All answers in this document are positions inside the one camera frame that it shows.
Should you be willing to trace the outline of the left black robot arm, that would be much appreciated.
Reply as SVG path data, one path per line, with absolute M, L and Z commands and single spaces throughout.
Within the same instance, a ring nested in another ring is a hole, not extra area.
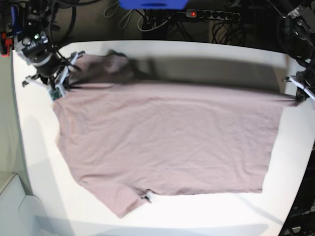
M 315 99 L 315 10 L 313 0 L 277 0 L 277 40 L 303 71 L 285 78 L 297 87 L 296 99 Z

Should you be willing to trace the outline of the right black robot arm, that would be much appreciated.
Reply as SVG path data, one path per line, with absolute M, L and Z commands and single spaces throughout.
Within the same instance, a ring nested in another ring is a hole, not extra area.
M 29 84 L 44 88 L 52 100 L 66 95 L 70 89 L 69 77 L 72 70 L 79 70 L 76 61 L 84 52 L 74 52 L 65 58 L 59 52 L 74 28 L 77 0 L 30 0 L 23 9 L 23 17 L 12 20 L 14 25 L 13 48 L 27 65 L 36 69 L 36 73 L 27 76 L 22 86 Z M 59 8 L 70 8 L 71 19 L 68 30 L 60 42 L 54 42 L 52 32 L 58 31 L 55 17 Z

